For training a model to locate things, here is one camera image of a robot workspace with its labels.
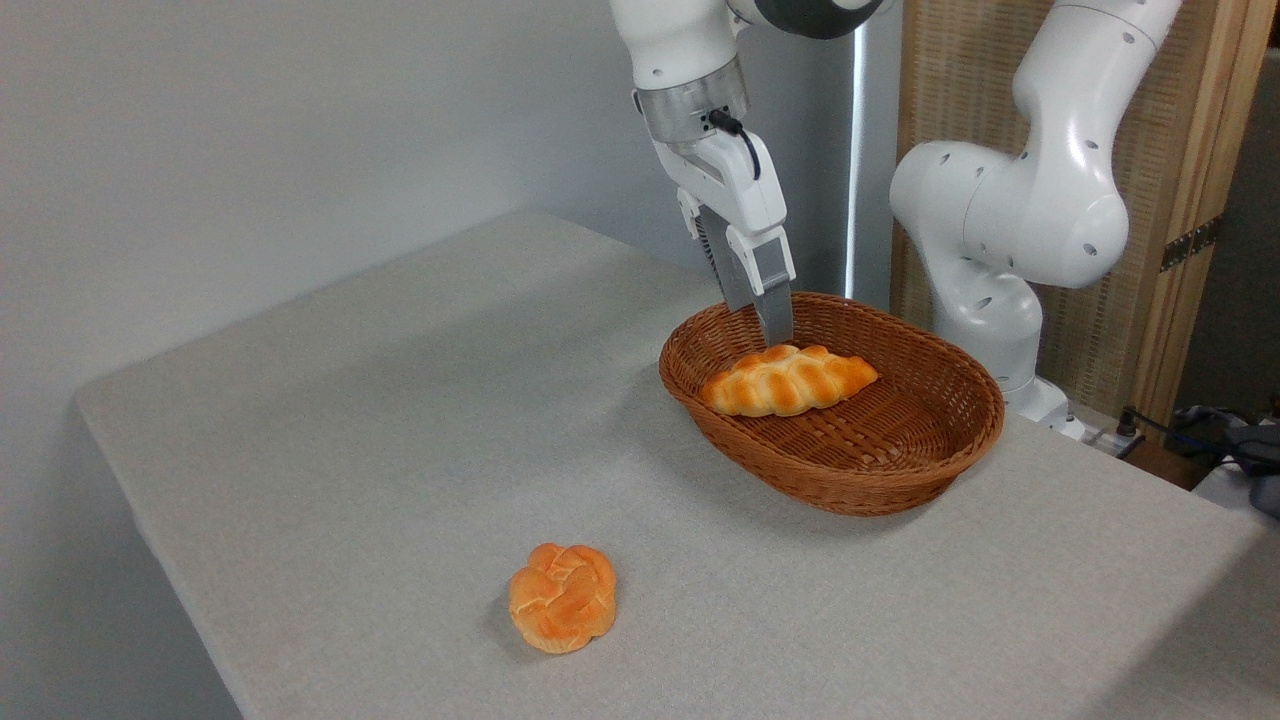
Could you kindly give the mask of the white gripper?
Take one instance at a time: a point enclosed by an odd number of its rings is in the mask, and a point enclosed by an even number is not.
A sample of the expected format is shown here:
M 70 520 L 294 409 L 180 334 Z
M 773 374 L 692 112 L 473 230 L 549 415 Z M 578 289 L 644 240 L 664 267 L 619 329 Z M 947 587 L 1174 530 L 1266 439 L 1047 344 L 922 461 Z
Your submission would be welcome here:
M 762 138 L 717 129 L 691 143 L 653 146 L 730 311 L 753 305 L 765 345 L 790 341 L 796 274 L 787 208 Z

